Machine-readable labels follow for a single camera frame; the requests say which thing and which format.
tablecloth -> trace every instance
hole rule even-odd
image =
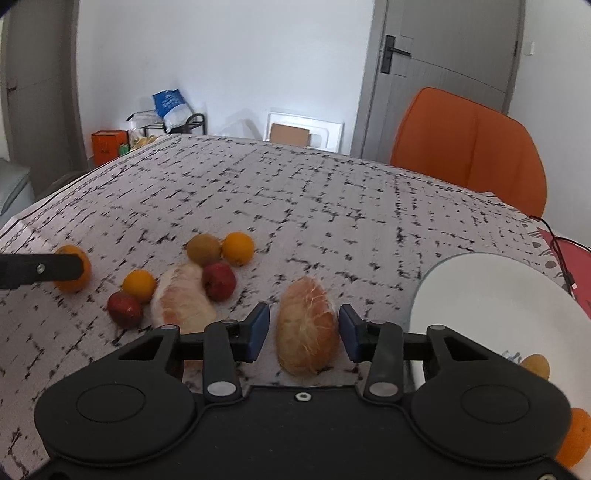
[[[0,293],[0,463],[14,478],[47,454],[33,424],[36,400],[51,384],[150,328],[117,330],[108,297],[134,268],[156,277],[187,261],[197,233],[245,231],[254,260],[236,270],[233,297],[218,318],[243,319],[259,301],[271,329],[259,360],[241,365],[251,384],[298,385],[279,368],[274,316],[286,287],[315,276],[335,306],[407,328],[414,292],[438,262],[493,252],[560,277],[547,246],[536,247],[524,215],[497,198],[419,174],[322,151],[258,141],[171,135],[78,179],[8,222],[0,252],[51,252],[77,244],[93,280],[62,295],[51,283]],[[314,385],[356,384],[366,366],[341,349]],[[200,372],[185,383],[200,389]]]

wall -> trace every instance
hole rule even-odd
[[[125,128],[180,88],[209,133],[262,138],[269,111],[344,122],[347,154],[374,0],[80,0],[80,116]]]
[[[591,4],[527,0],[524,42],[509,115],[529,130],[548,181],[544,217],[591,245]]]
[[[4,18],[0,18],[0,38],[2,38],[2,32],[4,28]],[[3,58],[0,57],[0,66],[2,65]],[[5,83],[0,82],[0,87],[5,88]],[[2,117],[2,107],[0,106],[0,158],[4,158],[5,160],[9,160],[8,158],[8,144],[6,141],[6,132],[4,129],[4,118]]]

blue and white bag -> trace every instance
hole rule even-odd
[[[152,98],[156,112],[164,120],[164,129],[167,132],[182,127],[193,114],[178,90],[165,90],[152,95]]]

cardboard box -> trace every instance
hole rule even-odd
[[[129,145],[125,130],[100,130],[91,136],[95,165],[100,167],[119,157],[119,147]]]
[[[293,147],[307,147],[310,145],[310,130],[305,128],[289,127],[288,125],[271,125],[271,142]]]

gray door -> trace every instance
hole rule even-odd
[[[5,25],[9,153],[31,168],[37,195],[72,170],[63,95],[69,7],[67,0],[21,0]]]
[[[521,0],[389,0],[362,158],[389,163],[413,97],[437,87],[503,109],[515,59]]]

